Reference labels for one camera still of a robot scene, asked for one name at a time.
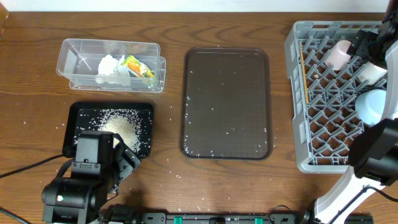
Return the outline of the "cream white cup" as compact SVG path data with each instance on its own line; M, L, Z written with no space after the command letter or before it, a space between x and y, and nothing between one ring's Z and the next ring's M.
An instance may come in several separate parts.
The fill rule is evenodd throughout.
M371 62L366 62L358 75L358 80L360 82L367 82L367 85L374 85L386 73L386 69L378 67Z

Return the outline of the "pink cup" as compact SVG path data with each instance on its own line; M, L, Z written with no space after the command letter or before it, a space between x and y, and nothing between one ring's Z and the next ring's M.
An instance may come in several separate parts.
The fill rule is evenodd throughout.
M347 54L351 42L348 40L340 40L332 49L330 54L325 60L325 65L333 67L333 70L341 70L350 60L351 56Z

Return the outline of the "light blue bowl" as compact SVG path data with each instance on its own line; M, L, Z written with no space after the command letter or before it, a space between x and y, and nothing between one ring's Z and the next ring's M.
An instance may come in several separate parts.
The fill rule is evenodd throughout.
M386 90L371 90L360 94L355 102L359 119L368 126L374 126L381 120L386 102Z

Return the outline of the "white napkin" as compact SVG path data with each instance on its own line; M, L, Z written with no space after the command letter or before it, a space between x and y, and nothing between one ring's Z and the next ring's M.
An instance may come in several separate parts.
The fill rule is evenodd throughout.
M129 86L131 83L131 76L126 67L122 66L125 56L119 60L107 55L102 58L98 65L98 74L95 78L98 84L109 83L122 86Z

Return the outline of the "green yellow wrapper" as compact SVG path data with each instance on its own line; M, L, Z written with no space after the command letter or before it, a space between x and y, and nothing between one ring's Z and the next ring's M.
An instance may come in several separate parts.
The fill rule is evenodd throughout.
M139 78L153 78L154 74L151 72L150 68L136 59L133 55L128 56L121 66L128 68L136 77Z

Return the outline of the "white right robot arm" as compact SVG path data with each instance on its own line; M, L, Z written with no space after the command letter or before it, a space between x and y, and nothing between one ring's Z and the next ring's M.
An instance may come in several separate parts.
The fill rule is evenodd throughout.
M381 121L353 141L348 169L315 201L307 223L344 223L370 195L397 181L397 18L384 19L377 33L358 31L347 53L387 68L386 102Z

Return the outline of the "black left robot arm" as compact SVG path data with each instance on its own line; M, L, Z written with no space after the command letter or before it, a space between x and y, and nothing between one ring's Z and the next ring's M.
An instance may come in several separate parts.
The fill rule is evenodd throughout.
M141 164L118 133L83 131L63 151L69 158L42 192L46 223L90 223L119 185Z

